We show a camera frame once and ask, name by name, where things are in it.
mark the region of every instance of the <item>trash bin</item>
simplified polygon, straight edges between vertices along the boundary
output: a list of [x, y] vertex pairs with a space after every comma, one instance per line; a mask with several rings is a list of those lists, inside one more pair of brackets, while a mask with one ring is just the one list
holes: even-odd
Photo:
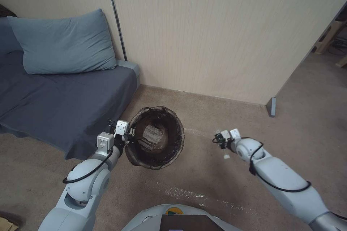
[[125, 153], [133, 165], [160, 170], [172, 164], [183, 149], [182, 123], [164, 106], [142, 108], [130, 127], [136, 129], [135, 141], [125, 146]]

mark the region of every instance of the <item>blue pillow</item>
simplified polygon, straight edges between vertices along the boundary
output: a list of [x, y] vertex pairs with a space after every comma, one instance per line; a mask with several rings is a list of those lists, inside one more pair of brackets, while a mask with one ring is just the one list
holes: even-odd
[[0, 55], [12, 51], [22, 51], [22, 47], [14, 36], [8, 19], [0, 17]]
[[65, 19], [7, 18], [23, 48], [28, 74], [79, 73], [117, 65], [101, 9]]

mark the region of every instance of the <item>beige carpet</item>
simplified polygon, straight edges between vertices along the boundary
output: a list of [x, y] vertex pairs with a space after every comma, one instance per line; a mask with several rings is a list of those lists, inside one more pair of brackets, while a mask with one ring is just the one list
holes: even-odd
[[[122, 119], [144, 106], [167, 106], [185, 127], [185, 146], [160, 171], [132, 166], [123, 155], [94, 230], [121, 230], [139, 211], [163, 203], [203, 208], [243, 230], [310, 230], [236, 155], [223, 159], [213, 134], [236, 127], [310, 180], [332, 211], [347, 215], [347, 71], [336, 61], [310, 55], [278, 94], [275, 118], [261, 105], [141, 86]], [[0, 210], [20, 215], [22, 230], [37, 230], [78, 161], [65, 161], [61, 151], [32, 138], [0, 135], [0, 145]]]

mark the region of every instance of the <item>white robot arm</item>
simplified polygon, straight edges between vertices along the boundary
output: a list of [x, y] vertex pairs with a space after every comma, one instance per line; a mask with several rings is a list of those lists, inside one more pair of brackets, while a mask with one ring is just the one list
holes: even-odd
[[221, 148], [229, 148], [250, 165], [270, 193], [292, 215], [300, 218], [314, 231], [345, 231], [345, 221], [330, 212], [322, 198], [311, 185], [279, 158], [273, 157], [263, 144], [242, 138], [237, 129], [217, 133], [215, 140], [222, 139]]
[[63, 180], [66, 187], [57, 205], [47, 214], [39, 231], [91, 231], [95, 212], [124, 147], [128, 122], [119, 120], [115, 133], [103, 132], [97, 138], [97, 151], [76, 165]]

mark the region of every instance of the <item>cable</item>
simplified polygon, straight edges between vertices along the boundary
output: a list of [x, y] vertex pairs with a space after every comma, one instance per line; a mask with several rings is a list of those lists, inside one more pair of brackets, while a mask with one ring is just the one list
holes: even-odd
[[107, 155], [107, 157], [95, 169], [93, 169], [91, 172], [87, 173], [86, 175], [84, 175], [84, 176], [82, 176], [82, 177], [80, 177], [78, 179], [74, 179], [74, 180], [68, 180], [67, 177], [66, 177], [65, 179], [63, 179], [63, 183], [65, 183], [65, 184], [75, 183], [75, 182], [78, 182], [80, 180], [83, 180], [83, 179], [89, 177], [94, 172], [96, 172], [108, 160], [108, 158], [110, 158], [112, 153], [113, 153], [113, 147], [111, 147], [110, 153]]
[[341, 219], [343, 219], [343, 220], [347, 220], [347, 218], [346, 217], [343, 217], [343, 216], [340, 216], [340, 215], [338, 215], [338, 214], [335, 214], [334, 212], [332, 212], [335, 216], [337, 216], [338, 218], [341, 218]]
[[263, 182], [265, 182], [267, 185], [277, 189], [277, 190], [280, 190], [280, 191], [284, 191], [284, 192], [301, 192], [301, 191], [304, 191], [304, 190], [307, 190], [309, 187], [311, 187], [311, 183], [309, 181], [307, 181], [307, 185], [304, 187], [304, 188], [301, 188], [301, 189], [283, 189], [283, 188], [279, 188], [271, 183], [269, 183], [267, 180], [265, 180], [262, 176], [259, 175], [259, 173], [257, 172], [257, 169], [255, 168], [254, 166], [254, 163], [253, 163], [253, 156], [254, 154], [260, 150], [260, 148], [263, 147], [263, 143], [260, 142], [261, 145], [252, 153], [252, 155], [250, 156], [249, 158], [249, 171], [253, 174], [253, 175], [257, 175]]
[[336, 39], [333, 41], [333, 43], [331, 44], [332, 48], [335, 48], [336, 50], [338, 50], [340, 53], [334, 53], [330, 51], [330, 48], [328, 49], [328, 52], [330, 54], [336, 55], [336, 56], [344, 56], [346, 55], [346, 52], [343, 49], [347, 48], [347, 39], [345, 37], [336, 37]]

